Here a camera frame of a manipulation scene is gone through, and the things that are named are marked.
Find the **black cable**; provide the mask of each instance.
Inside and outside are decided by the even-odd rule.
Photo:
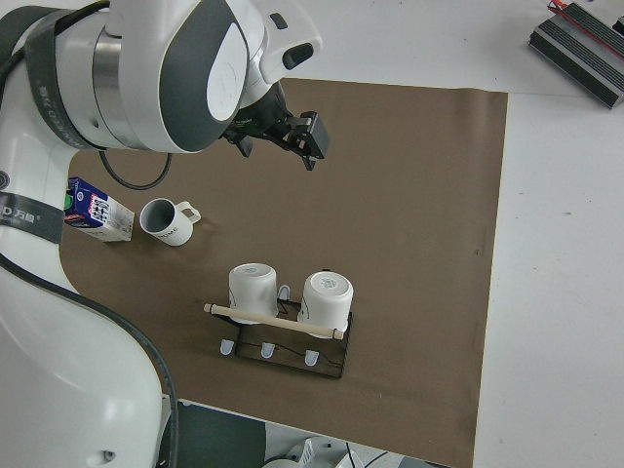
[[[91,15],[103,8],[107,8],[110,5],[108,1],[98,1],[91,5],[88,5],[84,8],[76,10],[67,16],[59,19],[57,25],[55,27],[55,33],[61,34],[64,30],[66,30],[71,25],[76,22],[82,20],[83,18]],[[4,96],[4,86],[9,77],[9,74],[15,69],[15,67],[23,60],[24,58],[24,50],[23,47],[19,48],[15,51],[11,57],[0,65],[0,108],[2,107],[2,100]],[[171,164],[171,158],[168,158],[168,163]],[[36,286],[38,288],[42,288],[50,293],[60,295],[61,297],[69,300],[71,302],[83,305],[89,309],[92,309],[95,312],[98,312],[102,316],[108,318],[113,321],[119,327],[121,327],[124,331],[126,331],[130,336],[132,336],[142,347],[147,351],[156,365],[160,368],[161,374],[163,375],[163,379],[165,381],[165,385],[167,387],[167,391],[170,396],[170,406],[171,406],[171,416],[170,416],[170,449],[169,449],[169,468],[176,468],[177,466],[177,452],[178,452],[178,442],[179,442],[179,414],[177,409],[177,393],[176,393],[176,385],[174,384],[174,379],[171,373],[171,370],[167,366],[162,354],[158,350],[158,348],[152,343],[152,341],[135,325],[133,325],[130,321],[122,317],[121,315],[113,312],[109,308],[95,302],[94,300],[88,299],[81,294],[76,292],[72,292],[65,288],[60,287],[59,285],[55,285],[43,278],[38,277],[37,275],[21,268],[19,265],[13,263],[8,258],[6,258],[3,254],[0,253],[0,266],[2,266],[8,272],[14,274],[18,278],[23,281]]]
[[[351,455],[351,448],[349,447],[349,443],[345,442],[347,445],[347,453],[349,454],[349,460],[351,460],[351,466],[355,468],[355,462],[353,461],[353,455]]]
[[[104,165],[104,168],[106,169],[108,174],[113,177],[116,182],[120,183],[126,188],[130,188],[131,190],[147,190],[158,185],[165,179],[165,177],[169,173],[169,168],[172,166],[172,160],[174,159],[172,153],[167,153],[167,161],[165,162],[165,167],[163,168],[163,171],[160,173],[160,175],[158,175],[158,177],[153,182],[149,182],[144,185],[135,185],[133,183],[126,182],[120,176],[118,176],[117,173],[115,173],[113,168],[110,166],[110,163],[108,162],[108,158],[106,158],[105,151],[98,151],[98,153],[99,159],[101,160],[101,163]]]
[[[379,458],[381,458],[382,456],[385,456],[385,455],[387,455],[387,454],[388,454],[388,452],[387,452],[387,451],[385,451],[384,453],[382,453],[382,454],[380,454],[380,455],[376,456],[376,457],[375,457],[374,459],[372,459],[369,463],[367,463],[366,465],[364,465],[364,468],[369,468],[369,466],[371,466],[371,465],[372,465],[375,461],[377,461]]]

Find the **wooden rod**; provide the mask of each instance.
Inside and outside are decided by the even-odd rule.
[[[342,339],[344,332],[337,329],[327,329],[325,327],[318,327],[316,325],[301,324],[300,322],[294,322],[292,320],[278,319],[277,317],[267,317],[266,315],[254,314],[252,312],[246,312],[244,310],[231,309],[229,307],[223,307],[216,304],[206,304],[204,311],[214,314],[223,315],[231,319],[249,320],[252,322],[259,322],[264,325],[271,325],[273,327],[279,327],[280,329],[293,330],[295,332],[313,333],[327,338]]]

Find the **white mug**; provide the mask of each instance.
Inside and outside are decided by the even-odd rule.
[[[277,274],[269,265],[245,263],[232,268],[229,274],[230,308],[277,317]],[[254,325],[244,319],[240,324]]]
[[[183,213],[192,212],[191,216]],[[188,202],[177,205],[166,198],[157,198],[143,207],[138,217],[140,227],[170,246],[181,246],[191,238],[193,224],[202,216]]]
[[[353,299],[353,285],[344,276],[320,271],[305,280],[297,321],[346,332]],[[312,336],[326,338],[310,333]]]

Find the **brown mat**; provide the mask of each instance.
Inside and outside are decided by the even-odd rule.
[[[470,467],[507,96],[302,80],[285,91],[293,112],[319,111],[331,134],[311,173],[269,143],[246,160],[220,141],[176,156],[159,187],[132,192],[79,154],[70,174],[137,214],[167,197],[204,219],[180,248],[138,226],[131,243],[108,245],[65,226],[67,275],[153,337],[183,398]],[[110,159],[146,182],[164,156]],[[341,379],[219,354],[235,333],[202,307],[226,305],[228,271],[249,261],[272,265],[295,299],[322,268],[352,281]]]

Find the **white table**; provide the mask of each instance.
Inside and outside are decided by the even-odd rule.
[[[300,1],[326,48],[294,76],[511,94],[475,468],[624,466],[624,107],[528,49],[547,0]]]

